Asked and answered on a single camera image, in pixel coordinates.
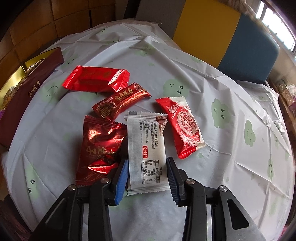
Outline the yellow and blue chair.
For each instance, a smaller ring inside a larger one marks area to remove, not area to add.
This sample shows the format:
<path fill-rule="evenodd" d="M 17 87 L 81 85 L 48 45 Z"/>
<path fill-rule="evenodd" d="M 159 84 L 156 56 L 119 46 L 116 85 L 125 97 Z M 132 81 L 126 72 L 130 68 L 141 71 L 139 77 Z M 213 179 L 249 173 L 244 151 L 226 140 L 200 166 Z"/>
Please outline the yellow and blue chair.
<path fill-rule="evenodd" d="M 235 81 L 264 83 L 280 51 L 255 21 L 218 1 L 140 1 L 135 18 L 159 23 L 184 52 Z"/>

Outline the maroon and gold gift box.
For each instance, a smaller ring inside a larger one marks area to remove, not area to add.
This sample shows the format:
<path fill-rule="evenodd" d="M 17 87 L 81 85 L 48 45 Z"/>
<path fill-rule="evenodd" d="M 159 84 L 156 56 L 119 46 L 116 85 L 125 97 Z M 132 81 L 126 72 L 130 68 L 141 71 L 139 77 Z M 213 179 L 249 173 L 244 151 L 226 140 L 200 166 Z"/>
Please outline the maroon and gold gift box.
<path fill-rule="evenodd" d="M 22 116 L 44 81 L 64 63 L 60 47 L 45 52 L 48 56 L 25 78 L 1 117 L 1 145 L 9 148 Z"/>

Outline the red white patterned snack pack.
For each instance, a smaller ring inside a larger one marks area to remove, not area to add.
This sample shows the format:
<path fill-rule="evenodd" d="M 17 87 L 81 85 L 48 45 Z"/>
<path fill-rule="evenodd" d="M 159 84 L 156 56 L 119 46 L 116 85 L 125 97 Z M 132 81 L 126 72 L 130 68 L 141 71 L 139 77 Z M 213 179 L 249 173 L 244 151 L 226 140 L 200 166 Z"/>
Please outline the red white patterned snack pack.
<path fill-rule="evenodd" d="M 179 159 L 183 160 L 206 146 L 185 97 L 158 98 L 156 102 L 168 115 Z"/>

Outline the slim red gold-print snack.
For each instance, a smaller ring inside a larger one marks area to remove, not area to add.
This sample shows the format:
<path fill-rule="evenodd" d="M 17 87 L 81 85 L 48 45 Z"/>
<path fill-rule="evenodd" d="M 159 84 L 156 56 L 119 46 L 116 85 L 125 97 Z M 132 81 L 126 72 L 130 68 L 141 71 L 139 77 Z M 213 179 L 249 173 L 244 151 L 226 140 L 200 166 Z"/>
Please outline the slim red gold-print snack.
<path fill-rule="evenodd" d="M 99 118 L 105 121 L 115 121 L 115 119 L 129 107 L 144 98 L 150 97 L 151 95 L 147 90 L 134 82 L 126 88 L 119 90 L 119 92 L 96 103 L 92 109 Z"/>

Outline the dark red foil snack bag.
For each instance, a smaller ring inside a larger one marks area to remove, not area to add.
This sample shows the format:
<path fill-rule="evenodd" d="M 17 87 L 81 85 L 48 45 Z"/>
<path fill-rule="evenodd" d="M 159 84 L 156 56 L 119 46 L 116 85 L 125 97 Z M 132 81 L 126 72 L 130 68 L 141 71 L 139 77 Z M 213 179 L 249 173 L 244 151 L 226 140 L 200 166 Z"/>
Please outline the dark red foil snack bag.
<path fill-rule="evenodd" d="M 115 153 L 126 135 L 127 126 L 122 123 L 85 116 L 75 177 L 78 186 L 92 185 L 118 168 Z"/>

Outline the plain bright red snack pack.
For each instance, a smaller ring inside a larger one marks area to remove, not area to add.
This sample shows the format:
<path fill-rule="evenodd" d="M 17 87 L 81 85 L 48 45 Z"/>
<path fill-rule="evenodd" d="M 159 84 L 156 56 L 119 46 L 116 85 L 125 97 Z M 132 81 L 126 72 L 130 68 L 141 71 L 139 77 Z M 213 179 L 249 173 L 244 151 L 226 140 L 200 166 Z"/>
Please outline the plain bright red snack pack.
<path fill-rule="evenodd" d="M 78 65 L 62 86 L 71 91 L 116 93 L 128 86 L 129 79 L 125 69 Z"/>

